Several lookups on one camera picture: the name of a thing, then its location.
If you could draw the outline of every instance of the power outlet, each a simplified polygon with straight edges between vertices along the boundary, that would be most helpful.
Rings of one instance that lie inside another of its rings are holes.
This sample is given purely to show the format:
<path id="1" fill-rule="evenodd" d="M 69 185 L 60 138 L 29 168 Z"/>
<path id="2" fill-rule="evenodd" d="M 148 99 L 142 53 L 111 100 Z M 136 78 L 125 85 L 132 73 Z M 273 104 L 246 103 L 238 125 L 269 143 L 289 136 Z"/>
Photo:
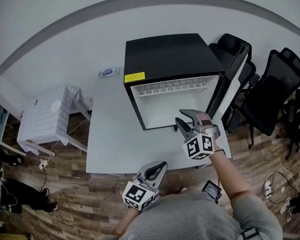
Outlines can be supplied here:
<path id="1" fill-rule="evenodd" d="M 45 159 L 40 159 L 40 164 L 39 164 L 39 169 L 43 170 L 44 168 L 46 168 L 48 166 L 48 161 Z"/>
<path id="2" fill-rule="evenodd" d="M 270 195 L 270 193 L 272 192 L 272 188 L 271 188 L 271 182 L 270 180 L 268 180 L 265 184 L 264 184 L 264 189 L 263 189 L 264 195 L 265 197 L 268 199 Z"/>

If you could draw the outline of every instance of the gray shirt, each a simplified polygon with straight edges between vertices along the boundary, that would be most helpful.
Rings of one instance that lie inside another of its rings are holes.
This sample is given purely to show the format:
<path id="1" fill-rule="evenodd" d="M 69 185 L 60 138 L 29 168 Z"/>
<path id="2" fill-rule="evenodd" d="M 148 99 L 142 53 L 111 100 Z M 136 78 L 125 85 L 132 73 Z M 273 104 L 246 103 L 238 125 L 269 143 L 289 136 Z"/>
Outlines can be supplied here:
<path id="1" fill-rule="evenodd" d="M 257 196 L 239 197 L 232 217 L 205 192 L 186 191 L 152 203 L 120 240 L 237 240 L 251 228 L 260 232 L 260 239 L 283 239 L 277 218 Z"/>

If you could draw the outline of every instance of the freezer compartment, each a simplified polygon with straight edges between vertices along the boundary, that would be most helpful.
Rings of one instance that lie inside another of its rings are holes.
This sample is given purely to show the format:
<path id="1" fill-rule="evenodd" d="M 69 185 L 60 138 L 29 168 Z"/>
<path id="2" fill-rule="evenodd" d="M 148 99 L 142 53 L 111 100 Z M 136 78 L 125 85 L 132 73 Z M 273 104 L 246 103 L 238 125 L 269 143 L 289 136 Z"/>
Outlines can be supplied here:
<path id="1" fill-rule="evenodd" d="M 206 111 L 219 80 L 218 75 L 161 81 L 131 86 L 131 91 L 146 129 L 175 125 L 179 117 L 191 119 L 180 109 Z"/>

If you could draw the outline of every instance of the black mini fridge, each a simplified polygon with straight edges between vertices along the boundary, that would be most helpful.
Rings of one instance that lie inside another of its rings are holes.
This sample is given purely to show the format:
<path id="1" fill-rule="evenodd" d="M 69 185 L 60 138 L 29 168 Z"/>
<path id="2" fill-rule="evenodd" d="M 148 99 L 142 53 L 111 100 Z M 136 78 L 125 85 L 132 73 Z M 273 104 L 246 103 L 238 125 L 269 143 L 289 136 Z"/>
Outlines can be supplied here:
<path id="1" fill-rule="evenodd" d="M 249 49 L 243 46 L 223 68 L 197 33 L 127 41 L 123 84 L 143 130 L 174 126 L 176 117 L 190 123 L 180 109 L 223 114 Z"/>

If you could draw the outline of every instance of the hand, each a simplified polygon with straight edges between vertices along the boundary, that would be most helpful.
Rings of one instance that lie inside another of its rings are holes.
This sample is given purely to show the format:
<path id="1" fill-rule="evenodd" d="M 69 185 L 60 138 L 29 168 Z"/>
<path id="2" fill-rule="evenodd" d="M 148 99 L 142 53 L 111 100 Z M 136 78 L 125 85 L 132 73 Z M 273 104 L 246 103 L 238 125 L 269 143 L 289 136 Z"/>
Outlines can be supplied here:
<path id="1" fill-rule="evenodd" d="M 198 114 L 198 117 L 201 121 L 210 121 L 211 122 L 211 124 L 207 124 L 207 125 L 203 126 L 203 128 L 205 130 L 213 127 L 213 123 L 212 123 L 211 119 L 209 118 L 209 116 L 206 113 L 200 113 L 200 114 Z M 214 150 L 221 150 L 221 148 L 216 143 L 216 137 L 215 137 L 214 134 L 212 136 L 212 141 L 213 141 Z"/>
<path id="2" fill-rule="evenodd" d="M 7 179 L 6 178 L 1 178 L 0 183 L 1 183 L 1 185 L 5 185 L 7 183 Z"/>

